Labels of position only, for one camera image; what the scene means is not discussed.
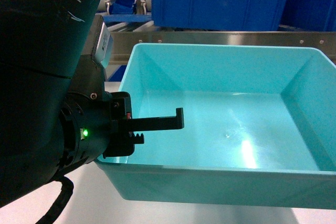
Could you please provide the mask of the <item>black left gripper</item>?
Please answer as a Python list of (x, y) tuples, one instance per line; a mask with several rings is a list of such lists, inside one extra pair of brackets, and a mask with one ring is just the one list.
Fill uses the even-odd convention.
[[(66, 93), (59, 120), (64, 135), (64, 152), (59, 171), (65, 175), (94, 161), (112, 139), (113, 98), (104, 87), (105, 69), (91, 56), (81, 56)], [(175, 116), (130, 119), (130, 131), (165, 131), (184, 128), (183, 108)], [(144, 144), (144, 134), (132, 133), (131, 144)]]

